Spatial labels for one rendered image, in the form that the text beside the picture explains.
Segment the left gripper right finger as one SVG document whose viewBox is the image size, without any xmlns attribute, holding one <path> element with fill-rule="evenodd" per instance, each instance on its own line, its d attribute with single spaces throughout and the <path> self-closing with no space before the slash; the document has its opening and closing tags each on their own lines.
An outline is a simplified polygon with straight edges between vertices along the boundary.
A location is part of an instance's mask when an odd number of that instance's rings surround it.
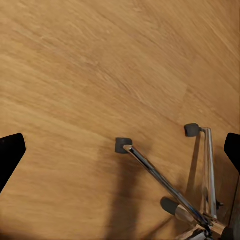
<svg viewBox="0 0 240 240">
<path fill-rule="evenodd" d="M 240 135 L 228 133 L 224 151 L 240 173 Z"/>
</svg>

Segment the swivel chair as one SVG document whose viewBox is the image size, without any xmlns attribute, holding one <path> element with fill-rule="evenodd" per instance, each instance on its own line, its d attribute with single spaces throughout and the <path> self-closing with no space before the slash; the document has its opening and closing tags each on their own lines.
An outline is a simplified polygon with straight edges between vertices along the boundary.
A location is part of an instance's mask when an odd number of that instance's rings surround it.
<svg viewBox="0 0 240 240">
<path fill-rule="evenodd" d="M 164 211 L 190 226 L 173 240 L 240 240 L 240 211 L 233 228 L 230 228 L 223 224 L 230 207 L 216 200 L 211 128 L 199 127 L 196 123 L 184 127 L 187 137 L 197 137 L 204 132 L 200 211 L 133 146 L 131 138 L 116 138 L 114 151 L 117 154 L 131 154 L 178 201 L 166 198 L 162 202 Z"/>
</svg>

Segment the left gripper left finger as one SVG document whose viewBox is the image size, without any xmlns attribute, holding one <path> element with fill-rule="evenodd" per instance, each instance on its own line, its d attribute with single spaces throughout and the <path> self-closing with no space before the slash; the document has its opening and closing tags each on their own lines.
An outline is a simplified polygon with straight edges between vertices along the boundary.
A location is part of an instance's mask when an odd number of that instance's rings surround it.
<svg viewBox="0 0 240 240">
<path fill-rule="evenodd" d="M 26 152 L 21 133 L 0 138 L 0 193 Z"/>
</svg>

